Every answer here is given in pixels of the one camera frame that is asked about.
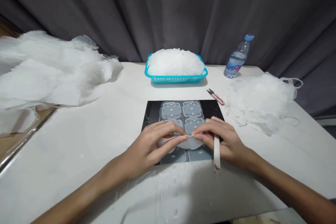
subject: left hand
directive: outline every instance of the left hand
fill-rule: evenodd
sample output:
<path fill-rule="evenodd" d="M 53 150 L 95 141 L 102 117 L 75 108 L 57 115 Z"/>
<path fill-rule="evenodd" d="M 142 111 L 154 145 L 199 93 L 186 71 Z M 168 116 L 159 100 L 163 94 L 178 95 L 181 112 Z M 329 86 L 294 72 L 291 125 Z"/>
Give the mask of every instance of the left hand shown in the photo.
<path fill-rule="evenodd" d="M 158 141 L 167 135 L 177 136 L 163 146 L 158 147 Z M 174 147 L 187 140 L 183 128 L 173 121 L 160 121 L 143 129 L 132 145 L 120 156 L 112 159 L 103 169 L 105 184 L 115 176 L 122 180 L 133 179 L 143 174 L 149 167 L 157 164 Z"/>

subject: right hand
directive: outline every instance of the right hand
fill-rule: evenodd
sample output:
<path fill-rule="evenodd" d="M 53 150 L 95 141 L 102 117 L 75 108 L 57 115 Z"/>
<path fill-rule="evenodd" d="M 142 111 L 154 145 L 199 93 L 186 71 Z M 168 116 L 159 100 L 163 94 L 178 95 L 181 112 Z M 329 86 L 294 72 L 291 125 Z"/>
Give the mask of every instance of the right hand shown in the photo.
<path fill-rule="evenodd" d="M 207 118 L 205 123 L 198 126 L 191 134 L 212 150 L 214 149 L 213 135 L 221 136 L 223 138 L 219 151 L 221 158 L 238 168 L 247 169 L 256 156 L 253 150 L 242 143 L 234 127 L 217 117 Z"/>

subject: thread snips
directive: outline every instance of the thread snips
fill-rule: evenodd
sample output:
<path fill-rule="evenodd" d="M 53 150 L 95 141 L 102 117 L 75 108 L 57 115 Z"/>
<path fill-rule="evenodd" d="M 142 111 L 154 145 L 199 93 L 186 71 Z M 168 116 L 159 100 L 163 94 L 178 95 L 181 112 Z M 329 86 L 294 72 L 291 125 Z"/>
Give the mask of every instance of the thread snips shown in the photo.
<path fill-rule="evenodd" d="M 219 96 L 214 91 L 212 91 L 211 89 L 209 89 L 207 91 L 216 101 L 218 101 L 218 103 L 220 105 L 224 106 L 225 103 L 223 102 L 223 100 L 221 98 L 219 98 Z"/>

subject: white strip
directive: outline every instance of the white strip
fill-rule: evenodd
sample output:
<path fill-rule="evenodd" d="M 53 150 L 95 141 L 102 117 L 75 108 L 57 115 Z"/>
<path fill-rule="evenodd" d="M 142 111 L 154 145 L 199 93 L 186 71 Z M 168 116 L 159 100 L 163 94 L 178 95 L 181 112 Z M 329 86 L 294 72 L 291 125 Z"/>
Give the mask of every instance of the white strip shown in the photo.
<path fill-rule="evenodd" d="M 214 135 L 214 146 L 213 146 L 213 163 L 214 163 L 214 172 L 215 173 L 219 173 L 220 170 L 221 170 L 221 154 L 219 152 L 219 148 L 220 148 L 220 145 L 219 145 L 219 136 L 218 135 Z"/>

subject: finger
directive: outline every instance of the finger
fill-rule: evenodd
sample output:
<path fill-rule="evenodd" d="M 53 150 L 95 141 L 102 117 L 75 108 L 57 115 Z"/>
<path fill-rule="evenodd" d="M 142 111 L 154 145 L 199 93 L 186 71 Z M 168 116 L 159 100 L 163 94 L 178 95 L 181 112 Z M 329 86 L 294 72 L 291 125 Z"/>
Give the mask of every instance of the finger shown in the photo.
<path fill-rule="evenodd" d="M 203 142 L 206 146 L 208 146 L 210 149 L 214 149 L 214 138 L 210 135 L 204 135 L 204 134 L 196 134 L 195 138 L 201 142 Z"/>
<path fill-rule="evenodd" d="M 165 123 L 165 121 L 158 121 L 158 122 L 155 122 L 153 124 L 150 124 L 149 126 L 156 126 L 156 125 L 159 125 L 159 124 L 162 124 L 162 123 Z"/>
<path fill-rule="evenodd" d="M 174 133 L 179 133 L 180 135 L 187 135 L 184 129 L 176 125 L 173 121 L 165 122 L 164 124 L 157 126 L 153 129 L 153 138 L 155 140 L 160 139 L 165 135 L 174 135 Z"/>
<path fill-rule="evenodd" d="M 187 140 L 187 137 L 182 135 L 169 140 L 160 148 L 153 150 L 150 154 L 150 158 L 154 159 L 156 163 L 159 162 L 165 155 L 168 154 L 170 150 L 172 150 L 185 140 Z"/>
<path fill-rule="evenodd" d="M 220 124 L 208 121 L 208 122 L 198 126 L 195 130 L 193 130 L 193 132 L 191 134 L 194 135 L 194 134 L 198 134 L 198 133 L 204 132 L 204 131 L 211 131 L 211 132 L 221 136 L 221 135 L 223 135 L 223 130 L 224 130 L 224 128 Z"/>
<path fill-rule="evenodd" d="M 212 116 L 211 119 L 216 120 L 216 121 L 221 122 L 221 123 L 225 123 L 223 120 L 221 120 L 221 119 L 219 119 L 218 117 L 215 117 L 215 116 Z"/>
<path fill-rule="evenodd" d="M 223 127 L 230 128 L 232 126 L 231 124 L 229 124 L 229 123 L 227 123 L 227 122 L 225 122 L 225 121 L 223 121 L 223 120 L 221 120 L 217 117 L 212 116 L 211 119 L 215 122 L 221 123 L 223 125 Z"/>

